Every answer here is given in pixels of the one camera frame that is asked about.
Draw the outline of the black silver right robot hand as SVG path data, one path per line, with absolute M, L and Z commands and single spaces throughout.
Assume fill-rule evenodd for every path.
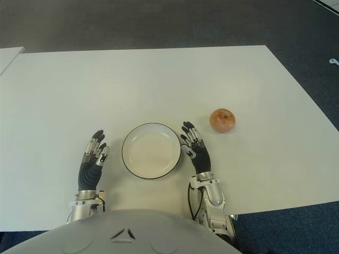
M 182 130 L 181 150 L 191 159 L 196 174 L 211 172 L 210 156 L 199 131 L 189 121 L 183 122 Z

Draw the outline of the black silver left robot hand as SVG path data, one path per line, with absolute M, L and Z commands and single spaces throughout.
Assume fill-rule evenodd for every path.
M 87 144 L 78 173 L 78 191 L 96 190 L 110 151 L 109 146 L 102 143 L 104 138 L 104 131 L 98 130 Z

